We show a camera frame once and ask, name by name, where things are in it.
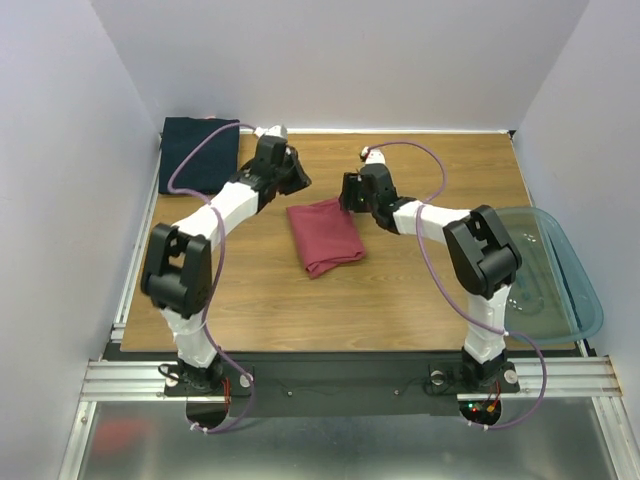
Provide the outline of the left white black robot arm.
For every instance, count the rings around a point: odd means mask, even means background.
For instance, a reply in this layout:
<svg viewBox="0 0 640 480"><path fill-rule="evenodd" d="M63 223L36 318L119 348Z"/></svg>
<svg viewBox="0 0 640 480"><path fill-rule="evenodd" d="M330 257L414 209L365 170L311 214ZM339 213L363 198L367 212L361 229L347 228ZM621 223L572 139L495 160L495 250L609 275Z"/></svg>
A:
<svg viewBox="0 0 640 480"><path fill-rule="evenodd" d="M227 234L258 214L276 195L311 185L286 128L258 131L254 157L234 173L222 190L190 216L157 224L150 232L141 275L141 291L166 320L178 351L178 366L166 379L202 394L222 384L223 367L210 341L206 314L221 271L212 269L212 252Z"/></svg>

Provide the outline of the red tank top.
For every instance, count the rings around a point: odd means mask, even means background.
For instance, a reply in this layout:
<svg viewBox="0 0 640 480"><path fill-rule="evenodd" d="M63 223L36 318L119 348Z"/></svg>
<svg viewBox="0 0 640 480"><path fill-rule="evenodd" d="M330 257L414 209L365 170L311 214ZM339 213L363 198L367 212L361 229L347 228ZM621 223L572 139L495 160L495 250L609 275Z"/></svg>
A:
<svg viewBox="0 0 640 480"><path fill-rule="evenodd" d="M350 213L337 197L286 209L297 254L310 279L366 256Z"/></svg>

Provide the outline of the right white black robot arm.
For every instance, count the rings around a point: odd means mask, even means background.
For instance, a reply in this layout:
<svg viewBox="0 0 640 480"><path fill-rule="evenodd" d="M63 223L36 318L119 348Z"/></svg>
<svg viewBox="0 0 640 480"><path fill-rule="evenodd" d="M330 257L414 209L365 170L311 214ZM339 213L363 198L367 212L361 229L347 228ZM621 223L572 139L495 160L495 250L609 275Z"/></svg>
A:
<svg viewBox="0 0 640 480"><path fill-rule="evenodd" d="M371 214L388 232L417 238L436 286L469 324L461 352L461 381L472 390L482 390L496 380L507 362L507 299L522 265L496 210L488 205L472 210L443 208L400 196L382 163L344 174L339 203L347 212ZM452 300L437 277L426 239L447 247L456 279L467 293L466 309Z"/></svg>

